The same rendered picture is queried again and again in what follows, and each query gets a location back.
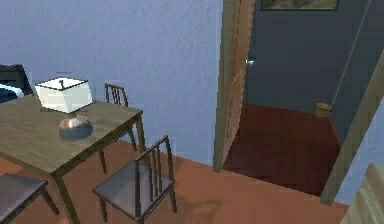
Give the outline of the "olive wooden dining table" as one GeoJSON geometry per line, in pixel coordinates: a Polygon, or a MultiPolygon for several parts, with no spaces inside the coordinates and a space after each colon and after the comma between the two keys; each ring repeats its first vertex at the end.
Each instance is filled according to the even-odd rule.
{"type": "Polygon", "coordinates": [[[63,177],[94,153],[137,128],[138,149],[145,150],[139,109],[95,101],[78,111],[88,117],[93,132],[79,141],[63,141],[59,123],[65,115],[42,108],[35,95],[0,104],[0,157],[33,171],[56,185],[59,201],[71,224],[81,224],[63,177]]]}

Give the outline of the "brown wooden room door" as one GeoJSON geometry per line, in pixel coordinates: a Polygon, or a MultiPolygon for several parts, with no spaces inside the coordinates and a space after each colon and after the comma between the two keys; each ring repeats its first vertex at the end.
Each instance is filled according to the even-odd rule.
{"type": "Polygon", "coordinates": [[[255,0],[236,0],[223,160],[239,128],[255,0]]]}

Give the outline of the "dark slatted wooden chair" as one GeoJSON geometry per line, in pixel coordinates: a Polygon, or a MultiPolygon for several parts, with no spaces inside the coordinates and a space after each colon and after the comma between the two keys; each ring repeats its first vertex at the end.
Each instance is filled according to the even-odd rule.
{"type": "Polygon", "coordinates": [[[136,159],[128,162],[92,189],[98,197],[104,222],[108,221],[106,204],[118,209],[137,224],[170,196],[177,212],[175,178],[169,137],[165,135],[136,159]]]}
{"type": "Polygon", "coordinates": [[[48,182],[5,173],[0,176],[0,224],[10,224],[31,202],[41,196],[55,215],[60,211],[48,193],[48,182]]]}
{"type": "MultiPolygon", "coordinates": [[[[115,105],[125,106],[125,107],[129,106],[125,89],[121,86],[106,83],[105,84],[105,97],[106,97],[106,101],[108,103],[113,102],[115,105]]],[[[137,150],[137,144],[136,144],[135,136],[133,134],[133,128],[132,127],[130,127],[128,129],[128,135],[130,137],[133,149],[137,150]]],[[[99,158],[100,158],[103,172],[107,173],[105,155],[104,155],[103,150],[99,151],[99,158]]]]}

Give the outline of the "white shade table lamp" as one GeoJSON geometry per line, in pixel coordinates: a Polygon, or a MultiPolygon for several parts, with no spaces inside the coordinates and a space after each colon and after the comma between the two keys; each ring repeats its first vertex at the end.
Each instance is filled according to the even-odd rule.
{"type": "Polygon", "coordinates": [[[93,103],[89,82],[69,77],[57,77],[35,84],[41,106],[67,115],[59,124],[59,137],[77,141],[93,132],[90,120],[77,112],[93,103]]]}

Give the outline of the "small wooden bin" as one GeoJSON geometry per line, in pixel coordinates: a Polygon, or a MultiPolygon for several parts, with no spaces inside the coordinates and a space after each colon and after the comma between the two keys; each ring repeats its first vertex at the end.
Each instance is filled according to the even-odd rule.
{"type": "Polygon", "coordinates": [[[319,119],[327,119],[333,110],[333,106],[328,103],[319,102],[316,104],[316,117],[319,119]]]}

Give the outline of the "framed landscape picture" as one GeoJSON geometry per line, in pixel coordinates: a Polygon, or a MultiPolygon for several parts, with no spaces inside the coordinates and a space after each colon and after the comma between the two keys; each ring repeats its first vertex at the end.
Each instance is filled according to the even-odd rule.
{"type": "Polygon", "coordinates": [[[261,0],[262,10],[336,10],[340,0],[261,0]]]}

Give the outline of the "white blue pillow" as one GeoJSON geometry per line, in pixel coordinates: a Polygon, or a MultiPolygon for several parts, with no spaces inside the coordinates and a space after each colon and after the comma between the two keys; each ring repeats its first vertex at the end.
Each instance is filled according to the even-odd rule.
{"type": "Polygon", "coordinates": [[[0,84],[0,104],[9,102],[24,96],[20,88],[0,84]]]}

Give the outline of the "pale green furniture corner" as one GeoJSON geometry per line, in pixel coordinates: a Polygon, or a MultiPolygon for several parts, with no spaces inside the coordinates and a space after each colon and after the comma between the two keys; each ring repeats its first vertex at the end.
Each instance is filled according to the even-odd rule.
{"type": "Polygon", "coordinates": [[[340,224],[384,224],[384,165],[371,163],[340,224]]]}

